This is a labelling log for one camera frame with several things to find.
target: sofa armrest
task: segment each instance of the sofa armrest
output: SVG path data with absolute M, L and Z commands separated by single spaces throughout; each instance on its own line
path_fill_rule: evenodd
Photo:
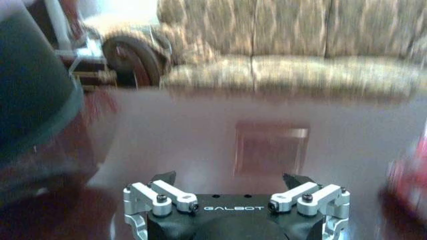
M 174 65 L 198 65 L 216 62 L 221 53 L 213 49 L 200 35 L 180 25 L 161 24 L 156 32 L 165 36 L 170 44 L 170 62 Z
M 124 27 L 101 36 L 106 62 L 117 72 L 133 72 L 137 86 L 157 86 L 170 65 L 170 45 L 150 26 Z
M 427 35 L 419 38 L 408 51 L 408 59 L 424 68 L 427 66 Z

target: sofa cushion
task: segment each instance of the sofa cushion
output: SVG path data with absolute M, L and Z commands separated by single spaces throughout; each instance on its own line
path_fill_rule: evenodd
M 324 56 L 330 0 L 258 0 L 253 55 Z
M 325 55 L 405 57 L 425 17 L 425 0 L 332 0 Z
M 177 65 L 161 77 L 160 86 L 253 91 L 250 58 L 226 55 L 214 62 Z
M 158 20 L 184 29 L 184 42 L 202 39 L 221 54 L 252 54 L 256 0 L 158 0 Z
M 290 96 L 407 98 L 425 71 L 376 57 L 257 56 L 252 59 L 256 92 Z

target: patterned upholstery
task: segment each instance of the patterned upholstery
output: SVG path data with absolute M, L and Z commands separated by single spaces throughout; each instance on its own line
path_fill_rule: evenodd
M 332 0 L 326 57 L 405 57 L 427 33 L 425 0 Z
M 213 63 L 173 67 L 160 86 L 253 91 L 250 69 L 248 56 L 225 55 Z
M 221 54 L 252 54 L 256 0 L 158 0 L 157 17 L 181 26 L 182 42 L 202 39 Z
M 427 74 L 427 0 L 158 0 L 161 87 L 407 98 Z
M 407 98 L 423 77 L 412 65 L 377 57 L 257 56 L 252 71 L 256 92 L 313 97 Z
M 149 34 L 150 30 L 154 31 L 160 28 L 158 26 L 156 28 L 150 27 L 137 20 L 110 21 L 109 16 L 101 15 L 84 21 L 82 27 L 89 32 L 96 33 L 102 44 L 114 37 L 126 36 L 146 44 L 166 60 L 170 59 L 169 51 L 161 47 Z
M 253 55 L 324 56 L 330 0 L 258 0 Z

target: red object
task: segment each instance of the red object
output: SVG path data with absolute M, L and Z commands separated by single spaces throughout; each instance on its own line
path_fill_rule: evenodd
M 416 218 L 427 223 L 427 128 L 413 156 L 392 164 L 388 177 L 391 193 Z

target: glossy brown surface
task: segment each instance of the glossy brown surface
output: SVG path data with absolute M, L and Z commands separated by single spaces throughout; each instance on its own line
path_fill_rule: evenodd
M 342 239 L 425 239 L 421 225 L 380 192 L 388 163 L 421 132 L 427 97 L 419 95 L 399 105 L 308 99 L 270 103 L 245 97 L 184 98 L 157 90 L 117 90 L 90 98 L 102 106 L 88 129 L 98 171 L 84 189 L 48 193 L 4 209 L 1 239 L 130 240 L 122 188 L 172 170 L 174 185 L 196 194 L 284 192 L 276 171 L 234 174 L 236 124 L 241 121 L 308 127 L 300 174 L 317 183 L 345 186 L 350 192 Z M 281 170 L 293 172 L 293 168 Z

